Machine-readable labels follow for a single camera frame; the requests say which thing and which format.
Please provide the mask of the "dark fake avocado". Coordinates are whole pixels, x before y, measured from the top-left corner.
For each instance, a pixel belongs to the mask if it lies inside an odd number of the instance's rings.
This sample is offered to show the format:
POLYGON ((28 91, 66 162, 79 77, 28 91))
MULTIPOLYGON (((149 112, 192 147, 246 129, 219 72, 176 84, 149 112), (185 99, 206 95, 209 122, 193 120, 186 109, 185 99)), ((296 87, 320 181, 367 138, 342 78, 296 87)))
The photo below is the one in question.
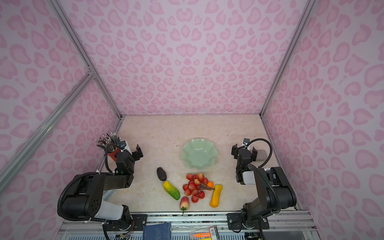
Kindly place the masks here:
POLYGON ((162 182, 165 182, 167 180, 167 173, 161 167, 157 168, 157 176, 162 182))

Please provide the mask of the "green yellow fake fruit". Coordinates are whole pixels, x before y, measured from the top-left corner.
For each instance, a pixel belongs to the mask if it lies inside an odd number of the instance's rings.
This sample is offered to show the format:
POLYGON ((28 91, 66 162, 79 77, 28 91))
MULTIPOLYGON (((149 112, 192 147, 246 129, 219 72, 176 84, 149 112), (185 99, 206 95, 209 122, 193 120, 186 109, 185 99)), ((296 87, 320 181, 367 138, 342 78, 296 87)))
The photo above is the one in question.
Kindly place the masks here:
POLYGON ((170 182, 164 181, 163 188, 173 199, 180 199, 180 191, 176 187, 174 187, 170 182))

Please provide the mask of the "yellow orange fake fruit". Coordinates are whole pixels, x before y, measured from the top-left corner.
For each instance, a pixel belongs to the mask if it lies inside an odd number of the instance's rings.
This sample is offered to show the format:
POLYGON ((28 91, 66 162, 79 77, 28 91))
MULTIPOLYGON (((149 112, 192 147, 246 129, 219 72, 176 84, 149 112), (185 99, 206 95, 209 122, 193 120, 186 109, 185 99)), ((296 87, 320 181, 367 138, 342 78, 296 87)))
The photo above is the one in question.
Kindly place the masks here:
POLYGON ((215 189, 210 202, 210 206, 212 208, 217 208, 219 206, 222 190, 223 190, 222 185, 215 185, 215 189))

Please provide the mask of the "red fake peach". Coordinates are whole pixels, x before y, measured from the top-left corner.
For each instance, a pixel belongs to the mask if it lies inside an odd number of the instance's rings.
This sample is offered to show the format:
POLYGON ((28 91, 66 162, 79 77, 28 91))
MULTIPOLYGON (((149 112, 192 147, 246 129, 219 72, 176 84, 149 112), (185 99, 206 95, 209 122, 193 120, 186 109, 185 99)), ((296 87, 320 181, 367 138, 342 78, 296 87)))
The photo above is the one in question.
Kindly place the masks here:
POLYGON ((190 202, 188 197, 182 197, 181 202, 180 202, 180 210, 182 212, 185 212, 189 209, 190 207, 190 202))

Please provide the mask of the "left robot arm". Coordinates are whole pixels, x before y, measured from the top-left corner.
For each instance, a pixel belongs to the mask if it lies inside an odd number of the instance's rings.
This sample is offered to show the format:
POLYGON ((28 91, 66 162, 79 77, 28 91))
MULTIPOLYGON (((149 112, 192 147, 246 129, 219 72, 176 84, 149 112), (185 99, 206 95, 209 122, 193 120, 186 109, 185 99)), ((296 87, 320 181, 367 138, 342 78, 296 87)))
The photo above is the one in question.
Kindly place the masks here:
POLYGON ((142 158, 140 146, 134 152, 122 150, 115 154, 115 172, 90 172, 76 175, 62 191, 57 205, 60 217, 72 222, 103 223, 104 231, 131 231, 135 221, 126 205, 103 200, 105 191, 129 188, 134 179, 135 162, 142 158))

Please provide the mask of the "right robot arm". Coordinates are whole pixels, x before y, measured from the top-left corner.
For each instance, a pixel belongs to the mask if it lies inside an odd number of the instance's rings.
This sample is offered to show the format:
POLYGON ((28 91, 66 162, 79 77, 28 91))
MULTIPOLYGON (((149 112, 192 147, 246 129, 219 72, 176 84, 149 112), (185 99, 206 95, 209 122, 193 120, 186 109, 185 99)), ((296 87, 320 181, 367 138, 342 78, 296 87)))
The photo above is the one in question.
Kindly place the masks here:
POLYGON ((231 155, 237 160, 236 181, 241 185, 255 185, 257 198, 245 203, 239 213, 227 214, 228 228, 235 233, 242 230, 267 230, 268 217, 281 210, 295 207, 297 197, 281 167, 264 169, 255 167, 257 150, 245 145, 232 147, 231 155))

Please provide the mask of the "green scalloped fruit bowl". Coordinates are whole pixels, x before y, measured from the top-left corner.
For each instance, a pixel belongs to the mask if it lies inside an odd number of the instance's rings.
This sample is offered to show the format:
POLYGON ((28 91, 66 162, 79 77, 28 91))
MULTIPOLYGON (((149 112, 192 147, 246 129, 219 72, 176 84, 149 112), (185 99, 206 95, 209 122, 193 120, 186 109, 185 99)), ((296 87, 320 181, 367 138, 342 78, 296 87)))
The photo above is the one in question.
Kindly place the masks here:
POLYGON ((199 171, 212 167, 216 163, 218 156, 216 146, 203 138, 188 141, 183 146, 181 153, 181 159, 185 166, 199 171))

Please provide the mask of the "small orange fake fruit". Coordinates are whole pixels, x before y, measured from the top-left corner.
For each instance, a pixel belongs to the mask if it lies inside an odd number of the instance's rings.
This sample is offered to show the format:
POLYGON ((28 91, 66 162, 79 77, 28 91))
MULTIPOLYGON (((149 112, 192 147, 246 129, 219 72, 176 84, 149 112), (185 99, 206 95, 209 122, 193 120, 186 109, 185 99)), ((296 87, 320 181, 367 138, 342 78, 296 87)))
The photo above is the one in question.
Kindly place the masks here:
POLYGON ((214 183, 211 182, 211 181, 209 181, 209 182, 207 183, 207 186, 208 186, 209 188, 213 188, 213 187, 214 187, 214 183))

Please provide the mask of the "red fake grape bunch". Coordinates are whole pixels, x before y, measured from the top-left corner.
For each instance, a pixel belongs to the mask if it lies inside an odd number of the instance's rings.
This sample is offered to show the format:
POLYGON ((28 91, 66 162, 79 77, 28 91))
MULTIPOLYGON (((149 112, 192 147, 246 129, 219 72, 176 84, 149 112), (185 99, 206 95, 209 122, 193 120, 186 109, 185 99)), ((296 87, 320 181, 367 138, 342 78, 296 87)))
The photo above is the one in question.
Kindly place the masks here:
POLYGON ((205 198, 205 191, 213 191, 215 188, 209 188, 208 178, 203 173, 186 174, 187 184, 183 185, 184 194, 190 197, 193 203, 205 198))

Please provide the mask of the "pencils bundle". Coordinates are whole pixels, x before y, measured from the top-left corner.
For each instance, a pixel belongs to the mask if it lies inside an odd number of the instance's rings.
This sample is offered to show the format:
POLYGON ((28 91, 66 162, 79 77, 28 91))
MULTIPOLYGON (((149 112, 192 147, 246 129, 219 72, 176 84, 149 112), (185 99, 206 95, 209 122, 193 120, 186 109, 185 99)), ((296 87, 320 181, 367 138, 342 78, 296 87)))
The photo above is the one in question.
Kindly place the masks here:
POLYGON ((105 150, 109 144, 119 145, 121 141, 120 136, 117 133, 109 133, 102 135, 95 140, 96 146, 105 150))

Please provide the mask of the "blue box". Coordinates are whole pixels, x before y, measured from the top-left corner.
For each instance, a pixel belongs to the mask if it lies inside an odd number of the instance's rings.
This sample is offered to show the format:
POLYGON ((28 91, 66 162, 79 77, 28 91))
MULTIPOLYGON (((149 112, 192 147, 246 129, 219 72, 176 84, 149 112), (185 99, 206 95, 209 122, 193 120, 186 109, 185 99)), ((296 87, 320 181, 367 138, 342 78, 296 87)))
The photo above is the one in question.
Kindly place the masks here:
POLYGON ((171 240, 171 223, 144 226, 142 240, 171 240))

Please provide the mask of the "orange marker pack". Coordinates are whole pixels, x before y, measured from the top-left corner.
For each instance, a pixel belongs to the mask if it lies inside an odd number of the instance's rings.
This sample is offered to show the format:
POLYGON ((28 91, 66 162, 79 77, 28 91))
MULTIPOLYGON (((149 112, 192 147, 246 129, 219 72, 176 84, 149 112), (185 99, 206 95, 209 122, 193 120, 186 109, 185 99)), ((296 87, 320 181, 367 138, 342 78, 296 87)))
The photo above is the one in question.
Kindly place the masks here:
POLYGON ((190 232, 189 240, 220 240, 220 235, 217 226, 213 226, 190 232))

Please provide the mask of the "aluminium diagonal frame bar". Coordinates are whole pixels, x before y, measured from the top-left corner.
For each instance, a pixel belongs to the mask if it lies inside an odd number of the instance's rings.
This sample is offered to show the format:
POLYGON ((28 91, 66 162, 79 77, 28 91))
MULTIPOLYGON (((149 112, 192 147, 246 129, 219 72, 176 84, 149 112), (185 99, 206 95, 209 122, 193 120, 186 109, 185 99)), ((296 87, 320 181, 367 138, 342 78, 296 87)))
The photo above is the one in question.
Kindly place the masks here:
POLYGON ((87 73, 82 81, 68 94, 53 113, 46 119, 46 121, 34 132, 31 138, 23 145, 20 151, 14 155, 10 162, 5 166, 1 172, 1 193, 10 185, 13 179, 25 166, 27 161, 31 158, 33 153, 41 146, 46 137, 60 122, 63 116, 68 112, 69 108, 80 97, 83 91, 88 87, 90 82, 94 79, 94 72, 87 73))

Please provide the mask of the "aluminium frame post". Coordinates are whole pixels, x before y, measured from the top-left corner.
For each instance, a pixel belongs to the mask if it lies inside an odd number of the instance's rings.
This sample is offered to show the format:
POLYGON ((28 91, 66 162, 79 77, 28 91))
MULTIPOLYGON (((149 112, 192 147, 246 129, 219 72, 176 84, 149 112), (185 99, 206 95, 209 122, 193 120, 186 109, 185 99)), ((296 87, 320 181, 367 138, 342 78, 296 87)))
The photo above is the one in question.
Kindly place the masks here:
POLYGON ((119 120, 122 119, 123 115, 119 111, 115 101, 113 100, 111 94, 107 90, 105 84, 102 81, 102 78, 100 77, 98 71, 96 70, 96 67, 94 63, 92 62, 90 55, 88 54, 84 44, 82 43, 81 39, 79 38, 78 34, 76 33, 73 25, 71 24, 70 18, 66 14, 65 10, 63 9, 60 1, 56 0, 48 0, 48 4, 50 5, 51 9, 53 10, 54 14, 57 16, 58 21, 61 23, 62 27, 64 28, 65 32, 67 33, 69 39, 71 40, 74 48, 77 50, 78 54, 80 55, 81 59, 89 69, 89 72, 94 76, 94 79, 100 88, 101 92, 103 93, 104 97, 107 100, 107 103, 110 105, 110 107, 113 109, 113 112, 117 116, 119 120))
POLYGON ((303 13, 302 13, 302 15, 298 21, 298 25, 297 25, 295 31, 293 32, 291 40, 289 41, 289 44, 288 44, 288 47, 285 51, 284 57, 283 57, 280 65, 279 65, 277 74, 275 75, 275 78, 272 82, 271 88, 270 88, 268 95, 266 97, 266 101, 265 101, 265 103, 262 107, 262 110, 260 112, 260 118, 261 119, 263 119, 264 116, 266 115, 266 111, 267 111, 269 104, 272 100, 272 97, 273 97, 273 95, 277 89, 277 86, 283 77, 283 73, 285 72, 287 66, 289 65, 289 62, 290 62, 290 60, 291 60, 291 58, 292 58, 292 56, 296 50, 298 43, 300 42, 300 39, 301 39, 310 19, 312 17, 314 10, 317 7, 317 4, 318 4, 318 1, 316 1, 316 0, 309 0, 306 2, 303 13))

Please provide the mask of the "aluminium frame post left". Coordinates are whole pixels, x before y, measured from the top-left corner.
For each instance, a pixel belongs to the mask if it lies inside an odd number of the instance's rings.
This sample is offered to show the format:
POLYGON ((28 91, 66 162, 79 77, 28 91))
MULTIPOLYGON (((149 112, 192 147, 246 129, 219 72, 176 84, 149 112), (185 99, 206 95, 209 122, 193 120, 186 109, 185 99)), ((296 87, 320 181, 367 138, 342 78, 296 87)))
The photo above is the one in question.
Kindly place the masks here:
POLYGON ((78 34, 76 33, 73 25, 71 24, 70 18, 66 14, 65 10, 63 9, 60 1, 56 0, 48 0, 48 4, 50 5, 51 9, 53 10, 54 14, 57 16, 58 21, 61 23, 62 27, 64 28, 65 32, 67 33, 69 39, 71 40, 74 48, 77 50, 78 54, 80 55, 81 59, 89 69, 89 72, 94 76, 94 79, 100 88, 101 92, 103 93, 104 97, 107 100, 107 103, 110 105, 110 107, 113 109, 113 112, 117 116, 119 120, 122 119, 123 115, 119 111, 115 101, 113 100, 111 94, 107 90, 105 84, 102 81, 102 78, 100 77, 98 71, 96 70, 96 67, 94 63, 92 62, 90 55, 88 54, 84 44, 82 43, 81 39, 79 38, 78 34))

